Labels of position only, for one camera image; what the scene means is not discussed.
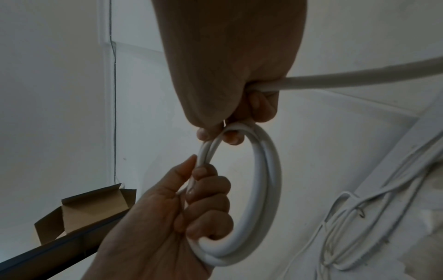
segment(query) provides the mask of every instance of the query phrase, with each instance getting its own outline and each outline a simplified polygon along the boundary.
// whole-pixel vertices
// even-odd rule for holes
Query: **cardboard box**
[[[94,254],[135,203],[137,190],[120,186],[63,199],[35,223],[41,246],[0,263],[0,279],[48,279]]]

